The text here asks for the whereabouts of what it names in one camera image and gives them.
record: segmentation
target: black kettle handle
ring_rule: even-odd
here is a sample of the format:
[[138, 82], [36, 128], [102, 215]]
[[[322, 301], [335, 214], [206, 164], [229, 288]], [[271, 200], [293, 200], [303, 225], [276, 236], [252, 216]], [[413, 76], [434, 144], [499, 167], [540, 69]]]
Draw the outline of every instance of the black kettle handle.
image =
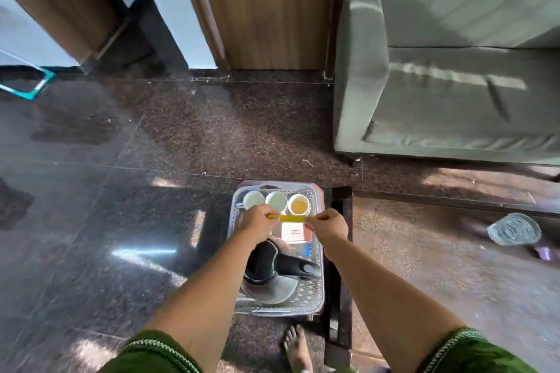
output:
[[276, 256], [276, 272], [280, 276], [295, 276], [305, 279], [321, 278], [321, 267], [317, 264], [284, 254]]

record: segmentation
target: white cup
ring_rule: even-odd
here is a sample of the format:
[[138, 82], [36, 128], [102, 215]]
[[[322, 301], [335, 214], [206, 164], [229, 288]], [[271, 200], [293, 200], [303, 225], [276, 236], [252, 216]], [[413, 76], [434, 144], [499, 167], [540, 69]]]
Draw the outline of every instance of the white cup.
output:
[[[305, 202], [307, 204], [307, 209], [305, 210], [305, 212], [294, 212], [292, 206], [295, 202]], [[288, 200], [288, 209], [294, 215], [307, 215], [309, 214], [309, 211], [311, 209], [311, 204], [309, 203], [309, 199], [307, 199], [304, 195], [293, 195]]]
[[286, 207], [288, 206], [288, 198], [286, 198], [286, 195], [281, 191], [273, 191], [269, 193], [264, 202], [275, 208], [279, 213], [285, 212]]
[[262, 205], [264, 203], [264, 196], [261, 192], [256, 190], [251, 190], [243, 197], [243, 202], [238, 203], [236, 207], [251, 209], [255, 205]]

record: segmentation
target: tray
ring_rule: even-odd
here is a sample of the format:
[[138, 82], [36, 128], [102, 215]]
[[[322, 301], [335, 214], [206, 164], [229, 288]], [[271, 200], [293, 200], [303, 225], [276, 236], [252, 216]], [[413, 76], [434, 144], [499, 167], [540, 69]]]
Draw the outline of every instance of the tray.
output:
[[[281, 191], [288, 198], [294, 194], [303, 194], [310, 201], [309, 215], [316, 215], [324, 210], [323, 194], [320, 189], [311, 183], [263, 181], [257, 185], [239, 187], [231, 201], [230, 223], [227, 231], [228, 238], [235, 232], [240, 209], [237, 203], [243, 200], [243, 196], [251, 190], [258, 190], [266, 195], [272, 191]], [[309, 256], [300, 256], [318, 264], [321, 270], [323, 266], [323, 246], [313, 235], [311, 252]], [[324, 275], [320, 280], [301, 280], [291, 297], [278, 305], [265, 305], [248, 297], [243, 291], [237, 297], [235, 313], [252, 314], [258, 316], [284, 317], [293, 315], [313, 315], [318, 313], [325, 302]]]

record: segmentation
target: person's left hand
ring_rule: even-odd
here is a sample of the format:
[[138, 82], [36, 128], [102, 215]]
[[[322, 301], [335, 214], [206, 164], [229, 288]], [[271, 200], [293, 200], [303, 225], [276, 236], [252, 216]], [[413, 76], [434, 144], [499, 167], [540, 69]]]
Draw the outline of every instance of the person's left hand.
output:
[[268, 214], [280, 215], [275, 208], [269, 205], [255, 205], [243, 214], [243, 220], [237, 233], [247, 235], [255, 246], [264, 242], [272, 228], [280, 222], [280, 218], [268, 218]]

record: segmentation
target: kettle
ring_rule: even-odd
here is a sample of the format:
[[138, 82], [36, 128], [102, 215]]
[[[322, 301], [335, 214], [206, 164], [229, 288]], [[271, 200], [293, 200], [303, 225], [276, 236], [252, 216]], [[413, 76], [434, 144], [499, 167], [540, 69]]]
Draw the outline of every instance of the kettle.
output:
[[263, 304], [280, 304], [296, 290], [300, 279], [318, 280], [321, 268], [297, 256], [279, 238], [268, 238], [249, 255], [242, 290]]

